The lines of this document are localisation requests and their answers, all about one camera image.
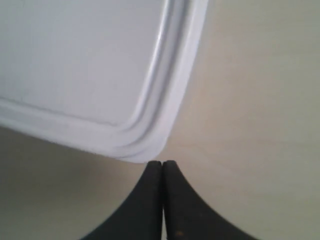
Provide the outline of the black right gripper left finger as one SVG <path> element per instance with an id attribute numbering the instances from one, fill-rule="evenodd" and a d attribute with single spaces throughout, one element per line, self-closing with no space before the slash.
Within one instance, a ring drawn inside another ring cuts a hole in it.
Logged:
<path id="1" fill-rule="evenodd" d="M 120 207 L 84 240 L 160 240 L 163 226 L 162 163 L 147 163 Z"/>

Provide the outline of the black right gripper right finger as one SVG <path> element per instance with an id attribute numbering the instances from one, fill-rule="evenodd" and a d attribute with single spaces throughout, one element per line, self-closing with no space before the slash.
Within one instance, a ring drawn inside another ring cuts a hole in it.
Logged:
<path id="1" fill-rule="evenodd" d="M 162 165 L 163 209 L 169 240 L 252 240 L 193 189 L 173 160 Z"/>

